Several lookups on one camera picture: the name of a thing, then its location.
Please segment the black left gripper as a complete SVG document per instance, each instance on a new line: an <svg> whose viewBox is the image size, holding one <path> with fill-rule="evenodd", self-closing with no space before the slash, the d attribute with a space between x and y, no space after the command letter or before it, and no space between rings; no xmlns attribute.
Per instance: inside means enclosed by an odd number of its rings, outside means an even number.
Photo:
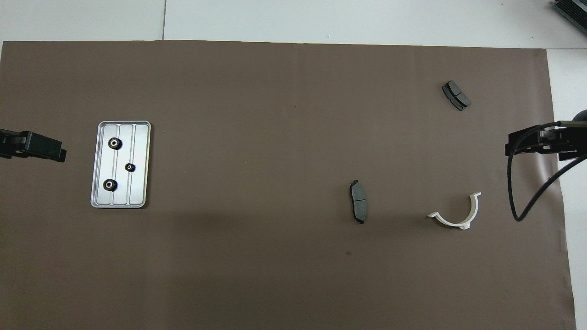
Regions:
<svg viewBox="0 0 587 330"><path fill-rule="evenodd" d="M21 156L17 148L23 144L24 136L21 133L10 130L0 130L0 156L5 159ZM23 145L23 156L52 160L66 161L66 150L62 148L62 142L34 132L26 132Z"/></svg>

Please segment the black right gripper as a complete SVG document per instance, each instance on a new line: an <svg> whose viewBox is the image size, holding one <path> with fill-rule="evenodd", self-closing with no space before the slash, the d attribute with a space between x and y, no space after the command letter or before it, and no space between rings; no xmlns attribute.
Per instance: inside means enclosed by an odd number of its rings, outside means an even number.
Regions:
<svg viewBox="0 0 587 330"><path fill-rule="evenodd" d="M539 126L531 126L508 134L505 145L505 155L509 156L514 144L520 144L514 150L514 155L520 153L534 153L539 147ZM520 139L527 132L532 134ZM555 153L559 160L570 160L586 154L587 122L585 121L558 121L541 132L541 146L547 154Z"/></svg>

